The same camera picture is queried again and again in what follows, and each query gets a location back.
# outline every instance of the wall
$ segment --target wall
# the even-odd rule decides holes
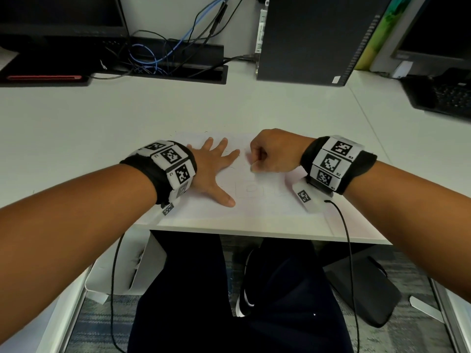
[[[137,29],[147,29],[166,38],[181,38],[192,27],[198,11],[210,1],[212,0],[121,0],[121,3],[131,33]],[[229,0],[222,25],[238,2],[239,0]],[[262,5],[257,0],[243,0],[228,26],[209,43],[224,45],[226,57],[253,53],[261,8]],[[195,28],[194,36],[198,36],[207,27],[218,9],[219,6],[216,6],[208,13]],[[141,33],[141,36],[156,37],[145,33]]]

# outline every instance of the computer monitor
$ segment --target computer monitor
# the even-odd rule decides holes
[[[0,35],[127,37],[119,0],[0,0]]]
[[[425,0],[393,57],[471,67],[470,0]]]

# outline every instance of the carpet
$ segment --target carpet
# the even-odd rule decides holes
[[[244,277],[241,257],[245,248],[260,244],[262,238],[221,235],[227,268],[227,288],[233,312]],[[322,242],[314,242],[316,248]],[[445,325],[409,304],[409,296],[438,308],[427,275],[417,268],[401,251],[392,246],[380,246],[373,255],[388,273],[389,279],[402,294],[389,322],[374,328],[361,319],[360,351],[375,353],[453,353]],[[139,297],[117,296],[115,307],[115,338],[126,350]],[[348,306],[338,299],[352,344],[356,347],[355,317]],[[66,353],[115,353],[110,338],[110,305],[85,299],[74,326]]]

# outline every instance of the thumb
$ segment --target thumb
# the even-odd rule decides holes
[[[252,163],[252,166],[250,166],[250,171],[254,173],[274,172],[274,166],[272,166],[269,158],[267,158],[266,160],[260,160]]]
[[[213,198],[219,204],[222,204],[226,207],[233,207],[236,205],[235,201],[229,196],[221,187],[217,184],[214,184],[209,191],[207,192],[208,195]]]

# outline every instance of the forearm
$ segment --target forearm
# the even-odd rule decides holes
[[[471,299],[471,199],[382,162],[345,197],[431,277]]]
[[[116,165],[0,209],[0,343],[155,203],[144,174]]]

